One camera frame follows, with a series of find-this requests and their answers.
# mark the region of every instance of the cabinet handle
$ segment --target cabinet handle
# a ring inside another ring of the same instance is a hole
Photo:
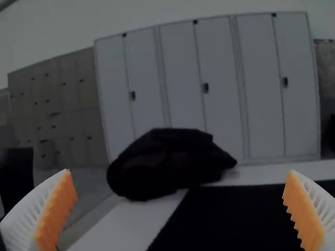
[[[131,101],[135,101],[136,100],[136,93],[134,91],[131,91],[129,93],[129,97]]]
[[[283,88],[288,88],[288,78],[287,77],[282,78],[282,86]]]
[[[205,94],[209,93],[209,84],[208,83],[203,83],[203,92]]]

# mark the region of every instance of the black chair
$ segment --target black chair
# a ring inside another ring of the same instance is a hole
[[[5,215],[34,188],[34,150],[2,149],[0,155],[0,196]]]

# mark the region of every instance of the wall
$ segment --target wall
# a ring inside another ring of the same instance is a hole
[[[304,10],[314,37],[335,38],[334,9],[334,0],[19,0],[0,13],[0,88],[8,72],[90,47],[94,39],[197,17]]]

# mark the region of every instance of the black mat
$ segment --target black mat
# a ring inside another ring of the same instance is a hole
[[[335,195],[335,180],[319,185]],[[191,189],[148,251],[303,250],[283,190],[284,185]]]

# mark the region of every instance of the locker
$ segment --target locker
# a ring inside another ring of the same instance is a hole
[[[35,115],[44,113],[43,110],[43,78],[40,64],[29,68],[27,73],[31,86],[31,99]]]
[[[273,18],[282,77],[286,156],[318,154],[318,100],[305,13]]]
[[[49,118],[49,127],[51,138],[60,138],[65,136],[64,114],[58,114]]]
[[[55,166],[55,148],[54,142],[46,140],[39,143],[40,166],[43,169],[49,169]]]
[[[84,135],[82,111],[65,112],[64,119],[66,136]]]
[[[164,127],[164,116],[153,29],[127,33],[124,38],[131,109],[136,137]]]
[[[71,53],[59,59],[59,73],[63,110],[79,110],[76,53]]]
[[[96,53],[105,137],[111,161],[135,139],[122,37],[97,41]]]
[[[236,159],[243,159],[242,124],[229,18],[195,25],[207,132]]]
[[[19,96],[10,95],[10,116],[13,119],[22,117],[22,105]]]
[[[43,78],[43,110],[47,114],[61,111],[59,95],[59,71],[56,59],[50,59],[41,63]]]
[[[19,81],[16,73],[17,71],[8,74],[8,90],[10,97],[16,97],[20,94]]]
[[[171,125],[205,130],[193,24],[161,26],[160,34]]]
[[[19,87],[20,87],[20,99],[21,99],[21,110],[23,117],[31,117],[34,113],[32,105],[32,91],[31,82],[29,79],[29,68],[23,69],[19,72]]]
[[[251,158],[284,156],[281,87],[272,17],[237,17]]]
[[[33,146],[38,142],[37,129],[34,118],[25,119],[26,143],[28,146]]]
[[[92,48],[79,51],[78,85],[82,109],[97,108],[99,106],[98,92],[95,78],[94,52]]]
[[[85,135],[104,133],[99,109],[83,110]]]
[[[87,150],[84,136],[69,137],[69,141],[70,141],[73,164],[76,165],[88,164]]]
[[[13,120],[15,137],[18,144],[23,144],[26,139],[25,123],[23,119]]]
[[[51,139],[51,127],[49,118],[45,115],[35,117],[35,126],[37,129],[37,137],[39,140]]]
[[[94,133],[92,136],[86,136],[86,145],[90,164],[108,165],[105,140],[102,132]]]
[[[71,163],[70,142],[67,138],[55,139],[55,164],[61,167],[68,167]]]

